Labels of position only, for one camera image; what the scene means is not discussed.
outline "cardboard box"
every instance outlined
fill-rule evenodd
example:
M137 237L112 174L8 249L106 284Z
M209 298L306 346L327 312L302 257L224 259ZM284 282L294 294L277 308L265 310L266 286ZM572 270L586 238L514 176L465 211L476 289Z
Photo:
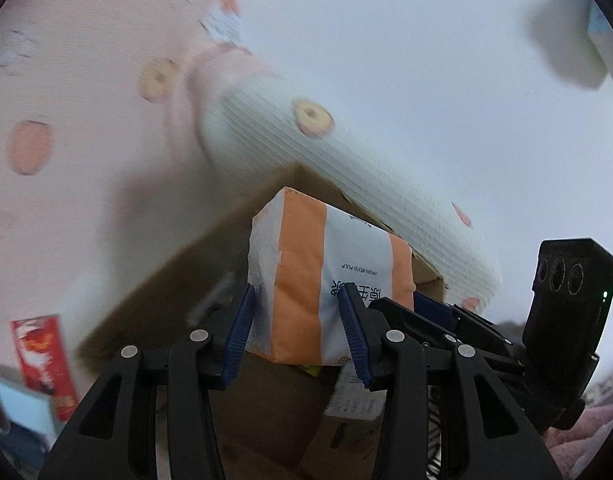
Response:
M81 343L78 356L83 364L98 373L127 344L158 348L186 335L187 313L225 273L235 272L246 279L251 219L284 186L392 232L318 174L302 166L287 168L119 304ZM442 301L442 277L415 252L412 266L417 289ZM370 478L379 419L323 416L338 373L337 368L325 367L314 377L297 367L245 354L240 375L229 389L211 392L221 449L225 440L235 442L247 450L244 454L251 468L259 471L260 464L268 460L279 467L274 474L280 477L282 471L292 471L286 478L294 474L325 480ZM225 449L222 454L223 461L228 459Z

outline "orange stripe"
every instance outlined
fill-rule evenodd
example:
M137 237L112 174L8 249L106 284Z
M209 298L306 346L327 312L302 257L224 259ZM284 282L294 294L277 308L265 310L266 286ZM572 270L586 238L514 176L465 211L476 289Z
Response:
M323 202L285 187L271 321L270 354L276 362L322 362L319 309L326 221Z
M411 270L411 248L407 242L397 236L389 234L389 238L391 238L393 250L391 299L413 310L415 284L413 283L413 270Z

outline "white wall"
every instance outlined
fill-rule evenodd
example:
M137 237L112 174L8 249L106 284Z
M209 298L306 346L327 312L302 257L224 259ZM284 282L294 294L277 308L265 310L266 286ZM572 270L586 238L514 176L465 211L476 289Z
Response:
M613 83L588 0L239 0L249 43L450 192L501 250L487 316L523 320L545 238L613 253ZM597 378L613 369L613 307Z

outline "red packet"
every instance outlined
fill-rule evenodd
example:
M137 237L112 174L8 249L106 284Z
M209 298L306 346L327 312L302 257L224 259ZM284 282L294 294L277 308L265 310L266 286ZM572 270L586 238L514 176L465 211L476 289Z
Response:
M59 420L69 420L77 407L75 388L68 371L58 316L11 321L24 383L52 395Z

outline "pink fabric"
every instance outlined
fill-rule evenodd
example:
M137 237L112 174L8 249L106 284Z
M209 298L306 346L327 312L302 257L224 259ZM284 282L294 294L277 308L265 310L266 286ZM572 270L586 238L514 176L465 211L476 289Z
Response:
M589 447L592 436L612 419L613 404L597 406L584 410L571 430L549 429L546 439L547 448L564 480L570 478L571 469Z

